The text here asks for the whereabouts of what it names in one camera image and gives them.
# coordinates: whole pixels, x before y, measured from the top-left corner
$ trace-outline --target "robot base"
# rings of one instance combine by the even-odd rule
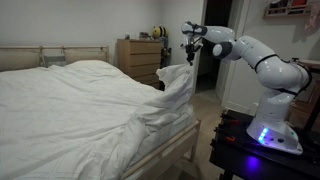
[[[297,134],[283,120],[266,118],[258,112],[247,133],[262,146],[295,155],[303,152]]]

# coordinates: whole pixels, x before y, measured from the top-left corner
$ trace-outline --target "robotic arm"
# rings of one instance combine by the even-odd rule
[[[247,133],[265,147],[301,154],[298,136],[284,119],[292,100],[311,83],[309,71],[295,62],[281,60],[272,49],[252,37],[242,36],[235,40],[234,31],[226,27],[185,22],[181,31],[186,37],[184,47],[191,65],[194,53],[201,48],[194,40],[197,37],[216,44],[213,56],[217,59],[243,58],[248,62],[259,82],[270,90],[262,95]]]

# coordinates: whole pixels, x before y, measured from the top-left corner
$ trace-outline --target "headboard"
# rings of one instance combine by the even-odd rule
[[[109,62],[108,46],[0,46],[0,72],[48,67],[46,50],[61,51],[66,64],[81,60]]]

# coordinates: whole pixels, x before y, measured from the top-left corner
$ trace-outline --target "white wall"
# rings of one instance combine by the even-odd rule
[[[262,19],[267,4],[268,0],[251,0],[243,34],[262,41],[283,59],[320,60],[320,30],[309,35],[304,32],[307,16]],[[264,90],[248,63],[237,61],[227,95],[227,107],[249,113]]]
[[[1,0],[0,46],[109,45],[161,23],[158,0]]]
[[[171,65],[188,63],[187,54],[180,48],[184,43],[181,25],[186,21],[201,24],[205,0],[163,0],[162,24],[169,32],[169,46],[172,48]],[[199,54],[196,55],[194,68],[197,69]]]

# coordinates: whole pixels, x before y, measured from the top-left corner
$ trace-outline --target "white bedsheet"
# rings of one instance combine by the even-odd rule
[[[161,92],[100,61],[0,73],[0,179],[118,179],[149,134],[193,115],[192,68]]]

